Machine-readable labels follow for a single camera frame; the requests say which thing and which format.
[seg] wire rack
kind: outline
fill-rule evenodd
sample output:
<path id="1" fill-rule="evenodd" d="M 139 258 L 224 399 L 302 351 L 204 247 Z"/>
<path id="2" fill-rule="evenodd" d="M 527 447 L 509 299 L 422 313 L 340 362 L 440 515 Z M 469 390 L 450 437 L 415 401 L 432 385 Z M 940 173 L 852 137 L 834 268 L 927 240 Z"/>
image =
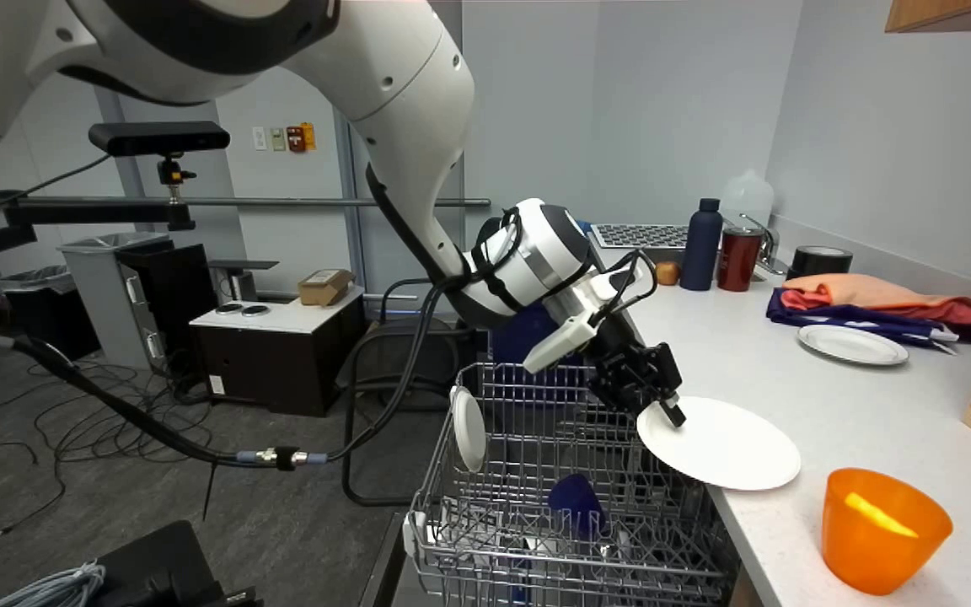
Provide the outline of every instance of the wire rack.
<path id="1" fill-rule="evenodd" d="M 738 558 L 704 485 L 652 457 L 631 418 L 590 395 L 589 373 L 478 363 L 459 376 L 485 416 L 485 465 L 466 470 L 448 414 L 408 515 L 421 585 L 444 604 L 727 603 Z M 589 521 L 547 504 L 576 473 L 602 506 Z"/>

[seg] navy blue water bottle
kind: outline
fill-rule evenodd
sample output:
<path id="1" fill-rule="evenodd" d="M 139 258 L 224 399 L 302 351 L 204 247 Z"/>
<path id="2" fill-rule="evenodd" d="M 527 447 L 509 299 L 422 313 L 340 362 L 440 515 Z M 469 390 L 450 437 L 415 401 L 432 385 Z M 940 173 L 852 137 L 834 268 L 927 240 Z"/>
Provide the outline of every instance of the navy blue water bottle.
<path id="1" fill-rule="evenodd" d="M 709 291 L 717 262 L 717 243 L 722 238 L 722 215 L 717 211 L 722 201 L 705 197 L 699 211 L 691 214 L 689 234 L 681 264 L 681 287 L 689 291 Z"/>

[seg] orange plastic cup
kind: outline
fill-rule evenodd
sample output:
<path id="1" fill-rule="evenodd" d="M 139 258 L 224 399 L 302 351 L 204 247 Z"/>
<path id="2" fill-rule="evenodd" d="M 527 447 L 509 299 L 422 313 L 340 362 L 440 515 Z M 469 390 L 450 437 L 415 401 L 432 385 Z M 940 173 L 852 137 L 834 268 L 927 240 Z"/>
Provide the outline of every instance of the orange plastic cup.
<path id="1" fill-rule="evenodd" d="M 895 534 L 847 506 L 855 492 L 920 537 Z M 917 573 L 954 530 L 954 523 L 924 492 L 886 474 L 835 470 L 826 479 L 822 553 L 843 583 L 868 594 L 890 594 Z"/>

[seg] floor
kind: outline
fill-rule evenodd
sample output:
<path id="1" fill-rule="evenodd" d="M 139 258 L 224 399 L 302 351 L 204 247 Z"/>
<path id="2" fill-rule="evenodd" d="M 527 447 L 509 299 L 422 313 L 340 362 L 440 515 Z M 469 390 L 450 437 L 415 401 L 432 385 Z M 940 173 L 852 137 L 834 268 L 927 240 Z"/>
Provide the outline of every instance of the floor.
<path id="1" fill-rule="evenodd" d="M 47 377 L 26 373 L 28 368 L 28 358 L 0 350 L 0 400 L 49 383 Z M 32 465 L 24 447 L 0 447 L 0 529 L 55 495 L 51 453 L 32 420 L 51 404 L 76 395 L 64 384 L 50 384 L 0 407 L 0 441 L 25 442 L 39 456 L 39 464 Z M 196 419 L 204 406 L 181 415 Z M 378 411 L 374 403 L 370 406 L 367 415 Z M 93 399 L 75 400 L 40 423 L 57 439 L 100 407 Z M 396 416 L 356 452 L 360 465 L 355 487 L 374 495 L 413 492 L 442 422 L 437 414 Z M 334 410 L 323 419 L 289 417 L 218 405 L 204 426 L 212 431 L 215 449 L 290 444 L 328 450 L 341 442 L 343 415 Z M 220 469 L 204 522 L 201 506 L 208 466 L 201 462 L 98 459 L 65 464 L 62 477 L 68 488 L 56 506 L 0 534 L 0 597 L 184 518 L 192 522 L 224 588 L 255 585 L 272 607 L 354 606 L 394 511 L 361 508 L 348 501 L 340 489 L 338 465 L 290 473 Z"/>

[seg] white plate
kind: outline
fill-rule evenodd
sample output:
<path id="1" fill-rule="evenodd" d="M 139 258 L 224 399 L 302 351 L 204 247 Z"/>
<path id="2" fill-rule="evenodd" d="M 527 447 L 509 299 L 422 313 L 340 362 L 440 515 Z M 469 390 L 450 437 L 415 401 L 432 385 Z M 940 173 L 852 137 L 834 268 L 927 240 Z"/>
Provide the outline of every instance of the white plate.
<path id="1" fill-rule="evenodd" d="M 470 472 L 478 472 L 486 461 L 486 422 L 478 400 L 469 389 L 454 387 L 448 393 L 452 404 L 452 430 L 455 431 L 455 446 L 459 457 Z"/>
<path id="2" fill-rule="evenodd" d="M 760 491 L 801 471 L 797 446 L 753 412 L 699 396 L 681 396 L 679 406 L 687 416 L 681 427 L 657 405 L 636 418 L 643 444 L 679 472 L 718 487 Z"/>
<path id="3" fill-rule="evenodd" d="M 901 343 L 866 330 L 837 325 L 802 326 L 797 339 L 813 350 L 851 363 L 900 365 L 909 360 Z"/>

